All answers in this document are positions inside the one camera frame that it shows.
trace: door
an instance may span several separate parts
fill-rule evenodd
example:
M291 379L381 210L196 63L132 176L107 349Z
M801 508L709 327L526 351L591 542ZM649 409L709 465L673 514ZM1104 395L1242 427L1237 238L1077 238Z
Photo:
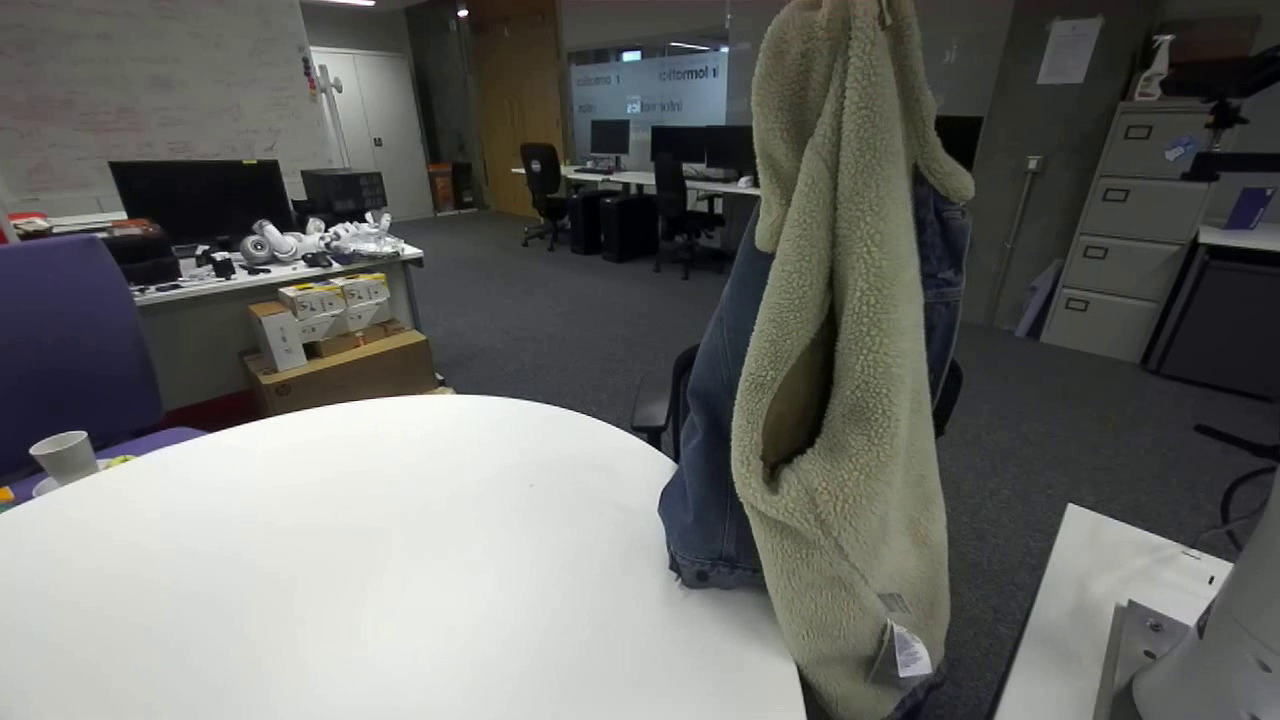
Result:
M522 144L556 144L563 158L563 79L552 0L478 0L478 100L490 209L531 215Z
M349 47L313 47L313 57L332 79L332 90L324 90L324 129L335 162L386 172L398 218L431 215L429 150L410 61Z

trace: gray cabinet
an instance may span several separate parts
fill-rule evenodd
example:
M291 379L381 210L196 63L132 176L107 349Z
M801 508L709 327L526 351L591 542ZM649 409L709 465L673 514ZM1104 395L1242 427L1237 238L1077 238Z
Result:
M1184 184L1209 148L1199 103L1121 103L1080 209L1045 344L1146 359L1184 267L1209 187Z
M1064 283L1164 305L1179 265L1179 244L1077 234Z
M1121 103L1100 172L1179 179L1199 148L1209 148L1199 103Z
M1206 202L1206 184L1100 176L1080 230L1194 244Z
M1051 300L1045 340L1138 364L1146 359L1155 319L1155 305L1064 287Z

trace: white round table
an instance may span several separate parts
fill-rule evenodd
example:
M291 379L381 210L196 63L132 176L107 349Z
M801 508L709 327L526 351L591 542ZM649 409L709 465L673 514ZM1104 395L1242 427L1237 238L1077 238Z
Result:
M687 592L673 465L546 405L216 431L0 514L7 720L801 720L760 592Z

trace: drawer handle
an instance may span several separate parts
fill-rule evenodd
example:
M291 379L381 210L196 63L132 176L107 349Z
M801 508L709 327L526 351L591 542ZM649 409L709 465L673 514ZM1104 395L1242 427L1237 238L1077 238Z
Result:
M1126 141L1152 141L1152 122L1126 122Z

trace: purple chair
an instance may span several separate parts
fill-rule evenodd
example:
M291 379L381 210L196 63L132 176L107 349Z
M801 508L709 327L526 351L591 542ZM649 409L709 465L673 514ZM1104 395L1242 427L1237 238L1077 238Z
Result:
M87 427L101 457L200 435L156 431L163 405L132 293L92 234L0 247L0 480L39 471L29 449Z

